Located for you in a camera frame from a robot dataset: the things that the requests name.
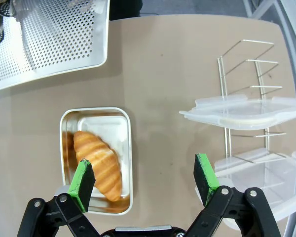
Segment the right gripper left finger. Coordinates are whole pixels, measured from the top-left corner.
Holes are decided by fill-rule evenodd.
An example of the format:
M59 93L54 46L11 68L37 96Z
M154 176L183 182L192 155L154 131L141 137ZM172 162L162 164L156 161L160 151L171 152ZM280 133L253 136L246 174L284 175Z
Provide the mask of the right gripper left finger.
M66 192L46 202L31 199L25 209L19 237L54 237L60 226L67 226L74 237L99 237L100 234L84 215L89 207L95 176L91 163L78 163L73 180Z

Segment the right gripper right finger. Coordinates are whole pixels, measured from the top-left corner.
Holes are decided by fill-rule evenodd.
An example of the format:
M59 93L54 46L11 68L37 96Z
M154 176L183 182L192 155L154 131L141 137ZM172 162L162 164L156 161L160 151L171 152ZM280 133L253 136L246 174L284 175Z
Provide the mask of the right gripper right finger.
M233 219L244 237L281 235L262 189L252 187L242 193L221 185L206 154L195 155L193 175L204 208L186 237L211 237L224 218Z

